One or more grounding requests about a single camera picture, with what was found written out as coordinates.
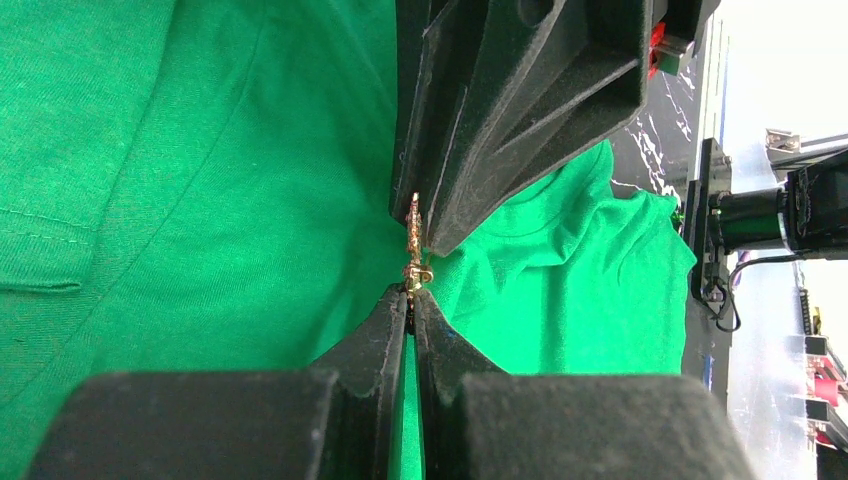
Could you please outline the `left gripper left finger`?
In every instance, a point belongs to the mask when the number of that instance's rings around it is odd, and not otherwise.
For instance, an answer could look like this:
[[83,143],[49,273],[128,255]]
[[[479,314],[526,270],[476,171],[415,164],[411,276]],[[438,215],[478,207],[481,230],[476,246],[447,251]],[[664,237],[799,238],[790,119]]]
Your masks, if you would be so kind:
[[30,479],[395,479],[403,428],[407,296],[308,366],[122,372],[77,387]]

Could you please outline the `green polo shirt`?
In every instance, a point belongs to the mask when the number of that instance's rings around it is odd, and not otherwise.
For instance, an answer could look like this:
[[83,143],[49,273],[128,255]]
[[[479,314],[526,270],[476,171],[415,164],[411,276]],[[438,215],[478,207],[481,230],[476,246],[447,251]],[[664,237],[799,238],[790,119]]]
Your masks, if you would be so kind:
[[[387,211],[390,1],[1,5],[1,475],[116,371],[288,370],[407,261]],[[675,199],[601,142],[434,258],[447,319],[519,374],[678,374]]]

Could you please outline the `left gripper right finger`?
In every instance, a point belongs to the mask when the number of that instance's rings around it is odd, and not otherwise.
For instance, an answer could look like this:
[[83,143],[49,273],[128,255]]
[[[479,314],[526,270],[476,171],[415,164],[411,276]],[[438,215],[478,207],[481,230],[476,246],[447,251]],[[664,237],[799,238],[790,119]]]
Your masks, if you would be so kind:
[[750,479],[715,397],[677,375],[514,375],[413,297],[428,479]]

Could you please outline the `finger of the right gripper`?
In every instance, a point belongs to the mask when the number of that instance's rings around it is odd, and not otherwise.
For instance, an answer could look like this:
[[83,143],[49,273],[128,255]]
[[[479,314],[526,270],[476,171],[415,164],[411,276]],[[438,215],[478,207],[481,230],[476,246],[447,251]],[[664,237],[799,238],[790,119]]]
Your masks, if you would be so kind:
[[395,4],[397,118],[389,212],[404,222],[419,197],[427,229],[474,229],[487,217],[456,199],[467,180],[453,158],[453,129],[466,120],[467,97],[481,50],[487,1]]
[[482,21],[439,167],[423,243],[444,256],[498,207],[629,123],[646,101],[649,1],[466,1]]

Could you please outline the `red leaf brooch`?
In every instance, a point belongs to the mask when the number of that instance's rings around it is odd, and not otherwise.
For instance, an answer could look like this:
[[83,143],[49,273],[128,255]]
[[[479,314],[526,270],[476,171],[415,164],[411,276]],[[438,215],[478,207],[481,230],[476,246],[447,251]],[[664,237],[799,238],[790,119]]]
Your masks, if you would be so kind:
[[403,275],[407,296],[412,298],[426,283],[434,279],[432,268],[423,260],[421,244],[422,217],[419,209],[419,193],[412,194],[410,208],[406,216],[407,246],[409,261]]

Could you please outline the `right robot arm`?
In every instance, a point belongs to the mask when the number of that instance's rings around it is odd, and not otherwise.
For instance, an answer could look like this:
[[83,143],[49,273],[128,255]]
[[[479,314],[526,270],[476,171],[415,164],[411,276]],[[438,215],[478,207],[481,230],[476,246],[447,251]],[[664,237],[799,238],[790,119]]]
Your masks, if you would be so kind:
[[[399,1],[398,113],[389,210],[408,230],[406,290],[506,200],[628,124],[656,72],[697,52],[714,1]],[[847,151],[796,154],[777,137],[785,182],[732,193],[700,150],[683,236],[696,256],[694,300],[716,325],[738,315],[739,250],[785,248],[790,260],[847,255]]]

